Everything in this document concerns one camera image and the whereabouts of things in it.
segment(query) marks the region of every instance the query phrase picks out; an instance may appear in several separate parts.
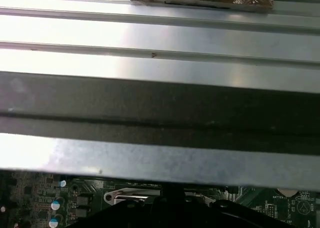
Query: electrolytic capacitor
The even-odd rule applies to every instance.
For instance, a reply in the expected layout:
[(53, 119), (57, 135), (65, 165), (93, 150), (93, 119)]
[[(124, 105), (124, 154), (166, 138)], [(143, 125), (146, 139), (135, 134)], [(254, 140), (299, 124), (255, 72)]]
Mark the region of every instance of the electrolytic capacitor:
[(51, 209), (54, 211), (59, 210), (59, 208), (61, 206), (63, 206), (65, 204), (65, 200), (63, 197), (58, 197), (57, 199), (55, 199), (52, 203), (51, 203)]
[(55, 215), (50, 221), (49, 221), (49, 227), (50, 228), (56, 228), (59, 224), (62, 223), (64, 220), (64, 217), (60, 214)]

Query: motherboard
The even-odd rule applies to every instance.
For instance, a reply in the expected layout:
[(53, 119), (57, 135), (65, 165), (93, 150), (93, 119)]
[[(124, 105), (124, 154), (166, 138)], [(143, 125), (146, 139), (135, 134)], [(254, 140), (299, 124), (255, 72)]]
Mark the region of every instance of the motherboard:
[[(110, 206), (104, 195), (123, 188), (160, 190), (159, 184), (0, 172), (0, 228), (63, 228)], [(298, 228), (317, 227), (318, 194), (248, 187), (188, 187), (212, 200), (230, 200)]]

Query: white component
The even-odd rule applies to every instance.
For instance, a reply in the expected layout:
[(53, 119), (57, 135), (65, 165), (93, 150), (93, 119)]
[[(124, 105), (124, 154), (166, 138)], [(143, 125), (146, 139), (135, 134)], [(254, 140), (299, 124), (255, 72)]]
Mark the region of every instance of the white component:
[(60, 208), (59, 202), (54, 201), (54, 202), (51, 203), (51, 209), (52, 210), (57, 211), (57, 210), (59, 210), (59, 208)]
[(51, 219), (49, 221), (49, 227), (50, 228), (56, 228), (58, 226), (58, 221), (56, 219)]
[(59, 182), (60, 187), (65, 187), (66, 185), (67, 185), (67, 182), (65, 180)]

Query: metal groove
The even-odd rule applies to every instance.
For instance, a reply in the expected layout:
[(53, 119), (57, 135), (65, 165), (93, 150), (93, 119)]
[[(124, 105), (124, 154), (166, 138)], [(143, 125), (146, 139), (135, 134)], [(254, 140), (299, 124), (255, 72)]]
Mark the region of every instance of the metal groove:
[[(0, 16), (0, 23), (3, 24), (1, 42), (118, 47), (320, 62), (320, 36), (312, 35), (5, 15)], [(24, 28), (23, 33), (18, 32), (20, 27)]]
[[(287, 32), (319, 34), (320, 29), (320, 18), (299, 15), (295, 17), (281, 14), (266, 16), (265, 14), (246, 13), (244, 15), (236, 11), (230, 14), (228, 11), (221, 10), (69, 0), (0, 0), (0, 4), (0, 11), (6, 14), (195, 27), (227, 28), (229, 26), (229, 29), (270, 32), (285, 32), (284, 29), (288, 29)], [(317, 9), (308, 8), (308, 11), (317, 11)]]
[(246, 64), (232, 59), (229, 62), (219, 59), (211, 62), (179, 61), (151, 56), (139, 58), (10, 49), (1, 50), (0, 59), (6, 64), (1, 70), (6, 72), (320, 93), (320, 71), (316, 64), (304, 66), (303, 63), (289, 63), (284, 66), (261, 61)]
[[(175, 61), (190, 61), (190, 62), (214, 62), (214, 63), (227, 63), (227, 64), (241, 64), (241, 65), (254, 65), (254, 66), (276, 66), (284, 68), (297, 68), (297, 69), (311, 69), (319, 70), (319, 62), (308, 61), (292, 61), (284, 59), (266, 59), (266, 58), (254, 58), (254, 57), (240, 57), (229, 55), (216, 55), (208, 53), (192, 53), (192, 52), (172, 52), (163, 50), (147, 50), (147, 49), (126, 49), (115, 47), (96, 47), (96, 46), (66, 46), (57, 44), (30, 44), (30, 43), (8, 43), (0, 42), (0, 48), (2, 48), (3, 55), (2, 61), (8, 61), (8, 58), (18, 56), (24, 59), (26, 56), (39, 58), (45, 57), (48, 60), (54, 60), (55, 54), (58, 53), (74, 53), (74, 54), (90, 54), (90, 55), (107, 55), (108, 57), (130, 57), (130, 58), (152, 58), (154, 59), (168, 59)], [(33, 54), (29, 54), (25, 51), (32, 51)], [(11, 65), (7, 66), (3, 71), (10, 70)]]

